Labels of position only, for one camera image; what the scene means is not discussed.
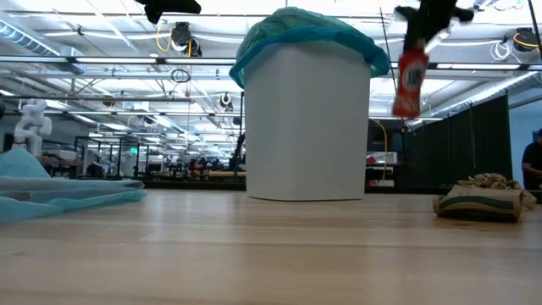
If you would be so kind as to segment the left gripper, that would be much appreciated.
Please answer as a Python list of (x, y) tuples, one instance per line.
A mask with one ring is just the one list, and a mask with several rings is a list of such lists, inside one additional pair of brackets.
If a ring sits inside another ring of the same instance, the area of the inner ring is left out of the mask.
[(157, 24), (164, 11), (182, 14), (199, 14), (202, 11), (197, 0), (135, 0), (145, 9), (147, 19)]

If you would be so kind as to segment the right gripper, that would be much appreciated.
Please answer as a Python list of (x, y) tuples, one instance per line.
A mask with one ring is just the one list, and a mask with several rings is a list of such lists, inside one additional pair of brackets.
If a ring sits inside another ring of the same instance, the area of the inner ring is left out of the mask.
[(462, 23), (471, 22), (474, 11), (457, 7), (458, 0), (419, 0), (419, 9), (396, 6), (394, 15), (407, 21), (403, 52), (407, 53), (418, 43), (430, 41), (440, 30), (447, 28), (452, 19)]

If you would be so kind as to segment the red drink bottle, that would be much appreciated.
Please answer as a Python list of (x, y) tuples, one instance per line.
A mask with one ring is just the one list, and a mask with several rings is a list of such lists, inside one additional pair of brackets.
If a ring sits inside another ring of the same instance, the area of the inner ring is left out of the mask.
[(404, 118), (420, 115), (421, 87), (427, 71), (429, 56), (423, 47), (405, 51), (399, 58), (398, 87), (392, 113)]

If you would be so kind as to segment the green drawstring trash bag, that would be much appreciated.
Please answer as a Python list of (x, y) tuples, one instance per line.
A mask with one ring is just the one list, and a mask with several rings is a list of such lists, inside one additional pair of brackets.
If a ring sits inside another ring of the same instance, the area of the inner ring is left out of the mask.
[(390, 70), (388, 53), (353, 26), (335, 17), (302, 8), (285, 7), (250, 28), (238, 47), (229, 76), (236, 85), (243, 88), (245, 68), (265, 47), (303, 42), (335, 42), (360, 53), (369, 65), (372, 77), (386, 75)]

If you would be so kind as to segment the white plastic trash bin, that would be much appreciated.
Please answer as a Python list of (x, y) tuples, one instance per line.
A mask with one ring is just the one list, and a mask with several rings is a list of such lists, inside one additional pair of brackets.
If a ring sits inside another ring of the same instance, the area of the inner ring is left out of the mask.
[(274, 201), (364, 196), (371, 70), (334, 42), (265, 47), (246, 67), (246, 191)]

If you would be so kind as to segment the brown paper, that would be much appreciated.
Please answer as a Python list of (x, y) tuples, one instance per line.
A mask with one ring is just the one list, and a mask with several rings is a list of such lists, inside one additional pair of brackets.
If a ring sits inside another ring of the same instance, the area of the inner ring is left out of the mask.
[(458, 180), (456, 184), (469, 189), (520, 191), (522, 193), (522, 205), (528, 209), (534, 209), (539, 202), (535, 194), (524, 189), (518, 181), (508, 180), (504, 175), (497, 173), (482, 173), (469, 176), (466, 180)]

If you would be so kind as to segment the light blue trash bag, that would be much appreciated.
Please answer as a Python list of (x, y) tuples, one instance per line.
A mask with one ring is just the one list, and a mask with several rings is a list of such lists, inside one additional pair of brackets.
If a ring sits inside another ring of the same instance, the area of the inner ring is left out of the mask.
[(24, 149), (0, 153), (0, 224), (83, 208), (139, 202), (147, 195), (138, 180), (53, 178)]

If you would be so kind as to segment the black monitor screen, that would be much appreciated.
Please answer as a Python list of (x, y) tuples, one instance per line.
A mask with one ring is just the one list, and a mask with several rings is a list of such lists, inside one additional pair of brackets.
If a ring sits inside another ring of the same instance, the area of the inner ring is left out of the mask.
[(384, 144), (387, 151), (399, 152), (403, 148), (401, 130), (404, 124), (396, 120), (369, 120), (368, 122), (368, 151), (383, 152)]

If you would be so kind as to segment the black curtain partition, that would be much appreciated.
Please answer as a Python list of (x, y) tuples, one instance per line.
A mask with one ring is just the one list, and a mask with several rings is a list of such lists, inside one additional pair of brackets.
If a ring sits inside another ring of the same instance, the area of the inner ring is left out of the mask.
[(408, 132), (401, 189), (448, 188), (482, 173), (512, 177), (507, 96), (470, 106), (451, 117)]

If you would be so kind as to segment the person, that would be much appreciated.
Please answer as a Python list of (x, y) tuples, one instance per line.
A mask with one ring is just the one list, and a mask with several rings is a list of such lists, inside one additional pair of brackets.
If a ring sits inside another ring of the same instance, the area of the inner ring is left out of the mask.
[(542, 129), (537, 139), (528, 144), (522, 156), (523, 185), (526, 190), (537, 191), (542, 185)]

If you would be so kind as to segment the black aluminium table frame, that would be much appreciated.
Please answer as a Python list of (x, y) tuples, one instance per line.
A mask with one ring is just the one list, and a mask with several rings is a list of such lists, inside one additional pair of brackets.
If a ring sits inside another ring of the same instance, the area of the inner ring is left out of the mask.
[(316, 183), (310, 181), (291, 182), (254, 180), (245, 182), (228, 181), (180, 181), (144, 180), (147, 189), (190, 190), (190, 191), (246, 191), (247, 196), (286, 202), (345, 201), (360, 200), (366, 194), (423, 194), (446, 195), (451, 186), (365, 186), (362, 182)]

